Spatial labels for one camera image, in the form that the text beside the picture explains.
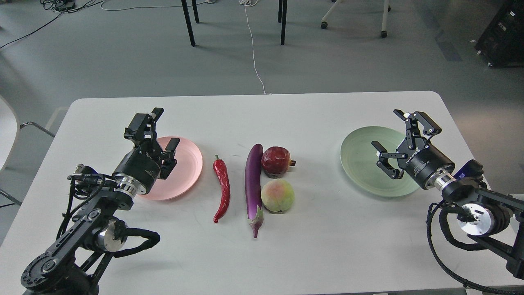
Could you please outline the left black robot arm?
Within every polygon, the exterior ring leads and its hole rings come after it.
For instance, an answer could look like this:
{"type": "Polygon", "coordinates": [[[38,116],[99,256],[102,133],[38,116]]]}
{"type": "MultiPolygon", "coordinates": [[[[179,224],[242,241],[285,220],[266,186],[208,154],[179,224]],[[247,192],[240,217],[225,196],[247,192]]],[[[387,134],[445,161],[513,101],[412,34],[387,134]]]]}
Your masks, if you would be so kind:
{"type": "Polygon", "coordinates": [[[135,114],[124,131],[133,149],[112,175],[80,164],[68,176],[68,207],[56,241],[21,275],[26,295],[97,295],[99,280],[111,259],[159,243],[158,233],[128,227],[114,214],[131,209],[135,196],[148,194],[177,164],[180,139],[171,138],[164,149],[157,141],[156,123],[163,112],[163,108],[154,108],[135,114]]]}

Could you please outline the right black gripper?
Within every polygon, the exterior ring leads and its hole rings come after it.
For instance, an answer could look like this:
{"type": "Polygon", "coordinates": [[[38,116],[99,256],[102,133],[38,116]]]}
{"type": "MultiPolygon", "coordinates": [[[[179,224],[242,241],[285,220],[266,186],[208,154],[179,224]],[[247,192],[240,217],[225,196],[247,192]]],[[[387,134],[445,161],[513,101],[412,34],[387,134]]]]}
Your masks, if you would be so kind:
{"type": "Polygon", "coordinates": [[[455,163],[431,144],[431,138],[442,132],[442,128],[425,112],[403,112],[400,109],[393,113],[404,120],[406,125],[405,140],[399,145],[399,153],[389,153],[378,141],[372,141],[377,150],[376,166],[391,179],[402,179],[404,171],[421,187],[429,189],[427,182],[438,170],[452,172],[455,163]],[[388,159],[399,159],[399,169],[393,168],[388,159]]]}

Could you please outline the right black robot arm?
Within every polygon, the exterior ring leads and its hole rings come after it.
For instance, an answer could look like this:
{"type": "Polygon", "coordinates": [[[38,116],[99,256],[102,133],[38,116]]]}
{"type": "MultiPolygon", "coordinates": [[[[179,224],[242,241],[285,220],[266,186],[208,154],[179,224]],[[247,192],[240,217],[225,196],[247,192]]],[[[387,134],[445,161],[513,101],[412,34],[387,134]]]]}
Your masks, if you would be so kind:
{"type": "Polygon", "coordinates": [[[402,179],[406,172],[422,189],[436,188],[442,200],[433,203],[425,221],[427,241],[438,265],[464,287],[484,293],[518,295],[519,291],[486,287],[449,269],[438,257],[432,241],[432,222],[438,223],[444,238],[465,251],[490,250],[506,260],[506,269],[523,279],[523,201],[487,187],[483,166],[475,159],[468,161],[455,175],[455,163],[432,143],[442,129],[425,112],[394,114],[404,121],[404,140],[395,152],[388,152],[380,142],[372,141],[377,150],[376,165],[391,179],[402,179]]]}

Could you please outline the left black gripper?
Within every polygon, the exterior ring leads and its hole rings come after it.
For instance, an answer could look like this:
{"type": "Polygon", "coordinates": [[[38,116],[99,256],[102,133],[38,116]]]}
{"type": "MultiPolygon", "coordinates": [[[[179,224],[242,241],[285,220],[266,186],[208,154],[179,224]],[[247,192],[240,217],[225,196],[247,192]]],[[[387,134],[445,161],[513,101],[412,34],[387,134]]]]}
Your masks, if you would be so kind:
{"type": "Polygon", "coordinates": [[[154,108],[149,113],[136,113],[124,129],[124,139],[136,146],[125,155],[112,173],[119,187],[133,186],[134,194],[148,194],[158,179],[169,177],[177,164],[175,159],[179,138],[171,138],[165,148],[156,141],[156,123],[164,108],[154,108]]]}

